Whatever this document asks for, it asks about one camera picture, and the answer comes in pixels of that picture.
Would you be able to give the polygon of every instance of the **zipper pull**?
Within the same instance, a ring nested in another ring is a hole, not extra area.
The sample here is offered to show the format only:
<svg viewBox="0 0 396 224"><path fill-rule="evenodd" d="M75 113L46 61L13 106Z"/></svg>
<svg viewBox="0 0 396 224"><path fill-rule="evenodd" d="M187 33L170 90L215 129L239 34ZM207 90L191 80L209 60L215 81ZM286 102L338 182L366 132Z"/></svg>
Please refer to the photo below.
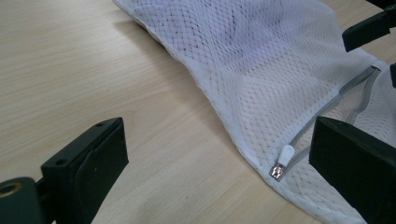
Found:
<svg viewBox="0 0 396 224"><path fill-rule="evenodd" d="M285 167L289 164L291 158L294 156L294 147L290 145L285 145L280 151L279 158L277 159L276 165L271 169L271 177L278 180L282 174Z"/></svg>

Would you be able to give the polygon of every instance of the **light wood surface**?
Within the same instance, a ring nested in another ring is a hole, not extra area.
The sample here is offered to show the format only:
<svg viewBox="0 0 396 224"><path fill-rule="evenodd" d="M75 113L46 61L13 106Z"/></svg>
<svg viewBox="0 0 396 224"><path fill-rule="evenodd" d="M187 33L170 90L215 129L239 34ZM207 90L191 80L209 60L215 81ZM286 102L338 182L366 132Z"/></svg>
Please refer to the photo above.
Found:
<svg viewBox="0 0 396 224"><path fill-rule="evenodd" d="M325 2L344 29L379 11ZM395 39L365 48L394 63ZM0 1L0 182L38 180L115 117L131 162L93 223L320 223L262 181L187 69L110 0Z"/></svg>

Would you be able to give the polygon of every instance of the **wooden table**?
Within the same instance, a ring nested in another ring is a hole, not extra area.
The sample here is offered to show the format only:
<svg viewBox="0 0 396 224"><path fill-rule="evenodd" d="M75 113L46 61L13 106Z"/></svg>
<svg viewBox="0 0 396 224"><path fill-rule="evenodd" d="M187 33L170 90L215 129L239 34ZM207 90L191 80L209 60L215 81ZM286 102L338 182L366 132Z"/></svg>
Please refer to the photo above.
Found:
<svg viewBox="0 0 396 224"><path fill-rule="evenodd" d="M326 0L348 26L365 1ZM396 62L395 35L365 48ZM187 69L110 0L0 2L0 182L123 117L125 168L93 223L319 223L238 153Z"/></svg>

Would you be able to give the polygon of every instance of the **zipper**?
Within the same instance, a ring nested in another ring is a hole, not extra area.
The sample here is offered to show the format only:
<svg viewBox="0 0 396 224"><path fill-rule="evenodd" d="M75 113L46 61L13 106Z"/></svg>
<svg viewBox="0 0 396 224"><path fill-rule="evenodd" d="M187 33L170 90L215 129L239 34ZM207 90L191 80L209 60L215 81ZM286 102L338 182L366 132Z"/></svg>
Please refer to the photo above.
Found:
<svg viewBox="0 0 396 224"><path fill-rule="evenodd" d="M369 104L371 90L373 88L374 82L378 77L381 70L376 67L370 66L366 70L364 70L360 75L357 77L352 78L343 88L340 89L338 94L334 96L327 103L323 106L311 120L309 120L305 126L291 139L290 143L284 146L281 151L276 164L271 168L269 175L273 177L276 181L280 181L283 176L285 176L297 163L299 163L303 158L305 158L310 151L310 147L305 147L304 149L300 150L299 152L294 154L295 146L303 137L303 135L310 129L310 127L315 123L317 116L324 114L325 112L331 110L336 105L340 103L343 99L343 96L356 87L357 85L361 84L364 80L367 80L367 83L363 89L363 96L361 99L361 104L358 106L357 109L350 112L348 118L346 119L347 123L353 124L356 120L356 117L361 113Z"/></svg>

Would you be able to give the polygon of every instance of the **white fabric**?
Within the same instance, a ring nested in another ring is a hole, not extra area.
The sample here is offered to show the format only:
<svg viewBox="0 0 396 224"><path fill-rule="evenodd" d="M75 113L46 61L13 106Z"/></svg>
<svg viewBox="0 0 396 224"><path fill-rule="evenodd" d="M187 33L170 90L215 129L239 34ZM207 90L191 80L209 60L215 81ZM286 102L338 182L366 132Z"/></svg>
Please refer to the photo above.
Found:
<svg viewBox="0 0 396 224"><path fill-rule="evenodd" d="M188 67L266 183L324 222L364 223L307 158L280 182L268 175L280 149L374 63L385 72L356 126L396 146L396 92L389 70L361 49L345 53L332 10L317 0L114 2ZM352 89L327 115L346 119L343 111L360 100L363 87ZM306 147L310 137L307 132L296 149Z"/></svg>

